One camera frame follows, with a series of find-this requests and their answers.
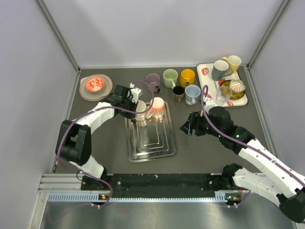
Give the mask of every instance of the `pink mug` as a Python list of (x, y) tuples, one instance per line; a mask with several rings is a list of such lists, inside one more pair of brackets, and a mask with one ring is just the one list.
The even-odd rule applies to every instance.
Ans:
[(165, 114), (165, 102), (160, 97), (155, 97), (154, 100), (151, 100), (150, 104), (153, 105), (151, 109), (147, 112), (146, 118), (151, 117), (161, 117)]

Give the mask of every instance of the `black table surface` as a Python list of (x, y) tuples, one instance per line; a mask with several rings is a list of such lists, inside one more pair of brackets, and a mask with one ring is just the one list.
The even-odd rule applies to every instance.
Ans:
[[(193, 69), (196, 72), (195, 84), (199, 85), (195, 67), (173, 69), (180, 75), (181, 71), (186, 68)], [(105, 74), (111, 78), (113, 87), (115, 85), (128, 87), (135, 80), (145, 80), (149, 73), (157, 73), (162, 78), (166, 69), (168, 68), (86, 69), (81, 71), (80, 79), (93, 74)], [(240, 67), (238, 73), (246, 85), (248, 104), (243, 107), (228, 108), (231, 118), (236, 125), (249, 130), (267, 147), (244, 68)], [(88, 102), (80, 96), (80, 79), (71, 108), (70, 120), (88, 112), (98, 103)], [(140, 99), (145, 102), (150, 101), (151, 94), (146, 87), (140, 83), (137, 83), (136, 86), (143, 89)], [(231, 163), (237, 163), (252, 172), (258, 171), (249, 162), (224, 148), (218, 138), (210, 135), (188, 137), (179, 129), (186, 122), (190, 112), (201, 110), (199, 101), (195, 105), (187, 105), (184, 100), (180, 103), (176, 102), (173, 99), (173, 91), (164, 87), (163, 80), (161, 91), (155, 96), (163, 98), (169, 105), (175, 134), (176, 155), (171, 158), (147, 162), (130, 162), (127, 159), (124, 118), (117, 115), (105, 122), (92, 135), (92, 156), (108, 170), (108, 173), (221, 173), (223, 167)], [(74, 172), (62, 167), (56, 169), (56, 173)]]

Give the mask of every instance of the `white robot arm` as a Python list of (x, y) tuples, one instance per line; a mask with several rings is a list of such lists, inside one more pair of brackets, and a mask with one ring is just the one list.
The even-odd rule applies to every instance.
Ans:
[(202, 111), (191, 113), (188, 121), (180, 129), (187, 135), (192, 135), (195, 130), (197, 136), (209, 134), (218, 137), (224, 147), (233, 150), (266, 175), (262, 177), (237, 164), (231, 164), (223, 171), (224, 183), (229, 183), (226, 186), (251, 190), (273, 202), (291, 220), (303, 222), (305, 176), (296, 173), (271, 154), (249, 131), (234, 125), (230, 113), (222, 106), (216, 106), (209, 98), (205, 98), (204, 102), (204, 109), (213, 125), (231, 139), (247, 144), (248, 147), (221, 136), (209, 124)]
[[(141, 89), (135, 88), (132, 83), (130, 84), (130, 88), (117, 85), (114, 93), (111, 93), (107, 98), (99, 102), (95, 108), (89, 111), (91, 114), (76, 122), (65, 140), (65, 144), (61, 148), (60, 157), (93, 177), (101, 178), (103, 174), (106, 175), (107, 171), (105, 168), (91, 156), (91, 135), (104, 122), (117, 114), (121, 114), (126, 118), (133, 118), (133, 114), (112, 107), (135, 111), (141, 94)], [(61, 124), (56, 153), (58, 152), (62, 136), (71, 122), (65, 120)]]

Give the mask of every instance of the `bowl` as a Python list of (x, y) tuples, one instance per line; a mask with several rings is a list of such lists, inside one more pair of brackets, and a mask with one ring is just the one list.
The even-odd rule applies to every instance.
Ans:
[(90, 77), (86, 82), (86, 89), (92, 94), (96, 94), (102, 91), (105, 85), (104, 80), (99, 76)]
[(246, 89), (245, 84), (241, 80), (231, 80), (230, 81), (230, 89), (234, 93), (241, 93)]

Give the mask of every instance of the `white wall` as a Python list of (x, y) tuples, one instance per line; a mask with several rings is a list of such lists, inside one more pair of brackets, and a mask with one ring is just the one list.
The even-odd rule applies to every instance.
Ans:
[(0, 1), (0, 31), (0, 228), (23, 229), (76, 73), (35, 1)]
[(250, 61), (283, 0), (44, 0), (80, 67)]
[(253, 77), (280, 157), (305, 174), (305, 1), (293, 0), (257, 62)]

